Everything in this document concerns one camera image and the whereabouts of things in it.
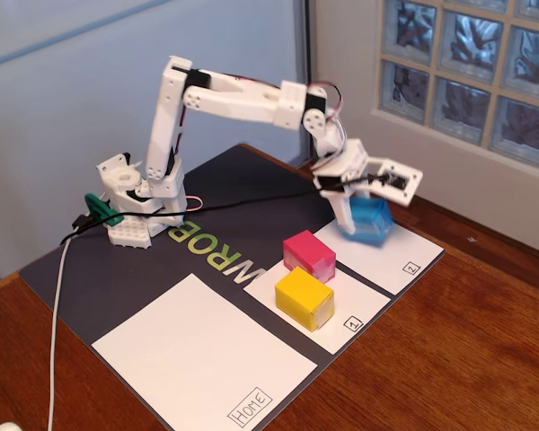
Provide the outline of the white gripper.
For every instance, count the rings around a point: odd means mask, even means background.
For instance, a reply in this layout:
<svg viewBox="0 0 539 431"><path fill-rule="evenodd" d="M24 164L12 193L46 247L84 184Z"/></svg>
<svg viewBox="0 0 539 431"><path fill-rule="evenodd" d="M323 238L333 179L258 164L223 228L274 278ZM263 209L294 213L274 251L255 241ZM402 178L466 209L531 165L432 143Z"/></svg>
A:
<svg viewBox="0 0 539 431"><path fill-rule="evenodd" d="M361 177L367 166L367 151L360 139L349 139L338 155L320 160L312 167L314 185L322 198L330 197L330 205L340 228L347 234L355 234L356 226L351 214L350 197L355 185L340 186L346 180Z"/></svg>

